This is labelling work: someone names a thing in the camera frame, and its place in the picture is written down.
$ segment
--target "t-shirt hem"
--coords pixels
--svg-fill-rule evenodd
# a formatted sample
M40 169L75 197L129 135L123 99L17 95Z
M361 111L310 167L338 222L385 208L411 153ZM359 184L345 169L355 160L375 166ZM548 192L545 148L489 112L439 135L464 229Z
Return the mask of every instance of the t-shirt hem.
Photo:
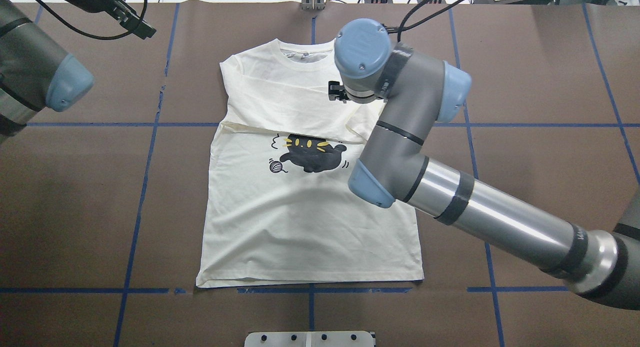
M405 272L347 272L347 273L322 273L314 272L313 277L305 274L290 274L284 278L279 276L269 277L263 273L217 273L216 276L198 276L196 287L199 288L221 288L221 287L249 287L249 286L270 286L281 284L304 284L304 283L372 283L372 282L402 282L402 281L422 281L425 279L423 271Z

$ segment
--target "fabric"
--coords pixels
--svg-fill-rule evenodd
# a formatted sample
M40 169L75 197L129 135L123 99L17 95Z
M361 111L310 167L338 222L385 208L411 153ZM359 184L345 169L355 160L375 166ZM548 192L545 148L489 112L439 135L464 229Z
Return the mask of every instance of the fabric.
M423 279L415 210L348 179L380 101L329 101L333 41L268 42L220 64L228 112L211 144L201 288Z

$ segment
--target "blue joint cap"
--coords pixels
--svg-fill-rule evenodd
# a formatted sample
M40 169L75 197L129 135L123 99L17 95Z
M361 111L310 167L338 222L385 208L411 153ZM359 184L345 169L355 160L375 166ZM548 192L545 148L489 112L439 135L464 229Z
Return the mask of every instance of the blue joint cap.
M385 26L373 19L354 19L335 37L335 65L350 79L367 78L385 66L391 48Z
M94 86L94 76L72 54L60 62L46 91L46 105L62 112L83 98Z
M349 189L364 201L378 207L390 208L396 201L360 159L356 161L355 168L349 177Z
M471 89L471 76L444 61L444 88L438 121L448 123L465 104Z

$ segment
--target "black cat graphic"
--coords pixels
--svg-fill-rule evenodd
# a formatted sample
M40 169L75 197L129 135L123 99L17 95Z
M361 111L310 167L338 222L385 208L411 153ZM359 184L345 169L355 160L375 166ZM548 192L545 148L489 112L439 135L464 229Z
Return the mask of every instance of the black cat graphic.
M343 160L343 152L347 151L343 144L334 147L326 139L306 135L290 134L284 140L288 153L280 156L280 162L291 161L308 173L335 169Z

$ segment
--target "blue tape line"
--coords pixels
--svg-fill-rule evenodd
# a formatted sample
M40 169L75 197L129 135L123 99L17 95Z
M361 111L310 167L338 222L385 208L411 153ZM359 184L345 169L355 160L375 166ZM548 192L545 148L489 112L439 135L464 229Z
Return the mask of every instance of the blue tape line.
M176 24L178 23L178 14L180 12L180 3L175 4L173 12L173 24L171 25L171 36L169 37L169 48L166 49L166 64L164 65L164 76L169 75L169 62L171 62L171 52L174 50L174 37L176 37Z
M598 62L598 68L600 70L600 74L602 75L604 86L606 87L606 93L608 94L608 99L611 101L611 107L613 107L615 119L617 120L617 125L620 128L620 134L622 135L622 139L624 140L624 147L626 148L626 153L629 155L629 160L631 161L631 166L633 167L635 180L637 181L638 184L640 184L640 173L638 172L638 165L636 164L636 159L634 158L633 151L631 151L631 145L629 144L629 139L627 139L627 133L625 132L625 127L622 124L622 119L620 117L620 112L618 111L616 100L613 98L613 92L611 91L609 79L607 78L607 74L604 71L604 66L602 65L600 53L598 52L598 46L596 46L596 40L594 38L594 31L592 30L592 23L589 20L589 13L587 12L587 5L585 3L582 4L582 13L584 14L584 20L587 24L587 31L589 32L589 39L591 41L593 53L596 56L596 61Z
M615 123L469 123L473 128L617 128Z
M411 287L327 287L316 288L316 293L407 293Z
M42 8L42 6L39 6L38 8L38 12L36 13L36 17L33 20L33 23L38 24L38 22L40 21L41 17L42 17L42 11L44 10L44 8Z
M0 293L122 293L124 288L0 288Z
M458 40L456 37L456 26L453 19L453 10L448 10L448 18L451 26L451 38L453 40L453 50L455 53L455 66L460 68L460 54L458 53ZM473 176L478 178L478 163L476 162L476 151L474 148L473 135L471 133L471 120L469 119L469 108L464 103L464 124L466 124L466 138L469 143L469 153L471 154L471 165L473 166ZM491 247L489 243L484 243L484 251L486 254L487 269L489 271L489 281L491 282L491 297L493 299L493 313L495 315L495 324L498 331L498 342L500 347L505 347L505 334L503 333L503 319L500 313L500 304L498 301L498 292L496 291L496 277L494 276L494 263L491 256Z
M169 64L171 59L171 50L174 44L174 36L176 35L176 21L178 21L178 12L180 10L180 4L176 3L175 12L173 14L173 25L171 26L171 37L169 38L169 46L167 46L167 62L164 69L165 77L169 73ZM131 282L131 272L133 271L133 261L136 255L136 246L138 244L138 235L140 233L140 222L142 221L142 206L145 203L145 197L147 194L147 183L149 182L149 169L151 167L151 157L154 153L154 146L156 144L156 135L158 133L158 125L160 122L160 112L162 112L162 103L164 99L165 86L160 88L160 94L158 96L157 112L155 113L155 119L153 120L153 131L151 132L151 141L149 142L149 152L146 156L146 165L144 166L144 178L142 178L142 190L140 192L140 201L137 205L137 214L135 216L135 227L133 229L133 238L131 239L131 249L128 254L128 263L126 264L126 276L124 279L125 291L122 293L122 300L120 303L120 309L118 314L118 324L116 325L116 332L113 338L113 346L118 347L120 343L120 336L122 331L122 322L124 320L124 313L127 308L127 291Z
M466 291L470 293L491 293L496 292L568 292L569 290L563 285L550 286L518 286L518 287L467 287Z
M152 128L153 122L30 122L34 128Z
M489 245L489 243L484 243L484 253L486 255L487 269L489 270L489 281L491 283L491 299L493 300L493 313L495 314L495 323L498 328L498 342L500 343L500 347L505 347L503 318L500 313L498 288L496 288L496 274L494 274L494 259L491 255L491 246Z
M161 128L217 128L220 122L158 122ZM29 122L34 128L152 128L153 122ZM619 128L617 123L440 123L435 128ZM623 123L625 128L640 128L640 123Z
M128 288L125 292L145 295L167 295L169 294L169 288Z
M127 307L127 293L122 294L122 299L120 300L120 309L118 313L118 324L116 325L116 335L113 338L113 347L118 347L120 344L120 335L122 331L122 322L124 321L124 311Z
M161 128L217 128L218 122L160 122Z
M243 287L240 294L249 293L407 293L411 287Z
M249 288L238 288L238 293L250 294L250 293L309 293L309 288L306 287L249 287Z
M316 294L314 292L316 286L309 283L309 331L316 330Z
M5 287L0 288L0 293L82 293L82 294L103 294L103 293L144 293L144 294L167 294L169 288L49 288L49 287Z
M311 18L311 44L316 44L316 17Z
M218 122L158 122L161 128L217 128ZM31 122L34 128L152 128L153 122Z

